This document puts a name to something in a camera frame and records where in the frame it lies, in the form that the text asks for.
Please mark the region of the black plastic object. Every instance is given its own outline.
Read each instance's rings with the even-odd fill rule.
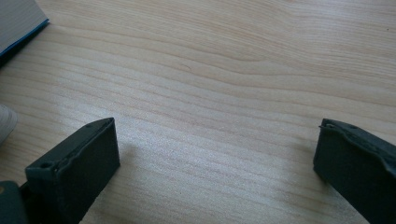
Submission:
[[[396,146],[336,120],[320,128],[314,170],[370,223],[396,223]]]
[[[12,181],[0,182],[0,223],[28,223],[20,190]]]
[[[14,196],[29,223],[79,223],[119,167],[114,119],[97,120],[29,165],[28,181]]]

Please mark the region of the black object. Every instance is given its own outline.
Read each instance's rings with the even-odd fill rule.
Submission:
[[[119,167],[114,119],[87,124],[29,165],[19,192],[0,182],[0,189],[7,185],[0,192],[0,223],[79,223]],[[24,210],[4,200],[23,202]],[[17,221],[23,212],[28,221]]]
[[[396,223],[396,146],[350,124],[324,119],[314,170],[370,223]]]

